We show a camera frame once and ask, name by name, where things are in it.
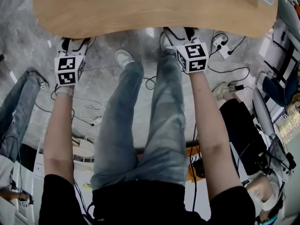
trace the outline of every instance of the hand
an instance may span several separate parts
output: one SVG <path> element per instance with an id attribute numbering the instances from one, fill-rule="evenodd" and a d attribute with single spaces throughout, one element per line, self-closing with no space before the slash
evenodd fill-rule
<path id="1" fill-rule="evenodd" d="M 27 194 L 26 193 L 20 193 L 19 195 L 20 195 L 19 198 L 21 200 L 27 201 L 28 198 L 27 198 Z"/>

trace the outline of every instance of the power strip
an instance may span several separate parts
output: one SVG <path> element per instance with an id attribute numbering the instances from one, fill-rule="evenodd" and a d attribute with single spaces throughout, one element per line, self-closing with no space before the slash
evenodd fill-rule
<path id="1" fill-rule="evenodd" d="M 224 40 L 219 36 L 218 39 L 216 39 L 214 41 L 214 46 L 217 47 L 218 45 L 220 45 L 222 48 L 219 50 L 219 52 L 221 53 L 222 57 L 224 59 L 228 58 L 230 55 L 228 54 L 229 47 L 227 45 L 222 45 L 221 43 L 224 42 Z"/>

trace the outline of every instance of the light blue jeans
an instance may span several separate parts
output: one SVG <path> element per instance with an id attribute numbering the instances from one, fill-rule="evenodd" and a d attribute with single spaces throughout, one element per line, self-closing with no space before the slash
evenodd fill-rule
<path id="1" fill-rule="evenodd" d="M 13 163 L 18 156 L 40 90 L 39 72 L 30 67 L 6 96 L 0 108 L 0 155 Z"/>
<path id="2" fill-rule="evenodd" d="M 188 173 L 181 68 L 174 50 L 165 50 L 157 65 L 150 131 L 144 154 L 133 146 L 134 107 L 144 77 L 141 64 L 128 64 L 106 106 L 95 143 L 93 190 L 119 182 L 155 180 L 185 185 Z"/>

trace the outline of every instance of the floor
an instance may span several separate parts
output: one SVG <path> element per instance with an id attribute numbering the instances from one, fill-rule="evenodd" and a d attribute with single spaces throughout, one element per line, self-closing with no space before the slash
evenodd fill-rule
<path id="1" fill-rule="evenodd" d="M 274 39 L 280 42 L 284 24 L 277 20 L 275 23 Z M 118 49 L 130 52 L 136 61 L 143 64 L 146 77 L 156 74 L 158 60 L 158 44 L 161 28 L 145 28 L 107 34 L 96 37 L 86 57 L 86 67 L 79 84 L 75 88 L 74 110 L 77 117 L 90 119 L 96 118 L 97 113 L 84 106 L 93 106 L 102 115 L 105 110 L 105 102 L 113 94 L 118 85 L 121 68 L 114 60 L 114 53 Z M 214 31 L 201 29 L 201 39 L 210 46 Z M 233 49 L 243 36 L 227 33 L 228 46 Z M 35 67 L 50 84 L 48 91 L 41 90 L 36 103 L 45 110 L 51 111 L 53 101 L 50 94 L 54 90 L 54 58 L 56 56 L 56 44 L 60 37 L 43 30 L 33 14 L 31 0 L 0 0 L 0 53 L 5 60 L 0 64 L 0 104 L 10 91 L 14 82 L 12 77 L 19 78 L 29 67 Z M 272 29 L 262 38 L 246 38 L 245 41 L 226 60 L 217 52 L 210 59 L 210 67 L 218 71 L 226 71 L 234 68 L 250 68 L 249 76 L 238 84 L 255 87 L 255 76 L 259 68 L 268 70 L 263 62 L 268 61 L 278 67 L 284 59 L 284 53 L 272 43 Z M 247 76 L 246 69 L 232 73 L 217 74 L 207 70 L 206 76 L 213 89 L 221 82 L 240 80 Z M 133 123 L 133 136 L 135 147 L 142 148 L 148 135 L 150 121 L 150 104 L 153 91 L 146 89 L 144 80 L 137 104 Z M 183 74 L 183 90 L 185 100 L 186 140 L 193 136 L 195 125 L 194 102 L 189 77 Z M 252 90 L 245 88 L 238 92 L 238 96 L 247 107 L 252 107 Z M 34 107 L 30 125 L 23 143 L 36 148 L 43 145 L 47 123 L 50 113 L 43 112 Z M 91 127 L 88 124 L 74 118 L 73 133 L 87 137 L 94 141 L 97 137 L 99 125 Z"/>

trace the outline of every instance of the black shirt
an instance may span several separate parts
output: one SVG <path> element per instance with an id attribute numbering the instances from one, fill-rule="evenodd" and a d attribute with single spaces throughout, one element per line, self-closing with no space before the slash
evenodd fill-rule
<path id="1" fill-rule="evenodd" d="M 244 224 L 255 223 L 255 207 L 244 187 L 233 187 L 210 202 L 211 218 L 184 208 L 184 186 L 159 181 L 130 181 L 93 191 L 95 224 L 161 223 Z M 39 224 L 87 224 L 74 187 L 64 178 L 45 176 Z"/>

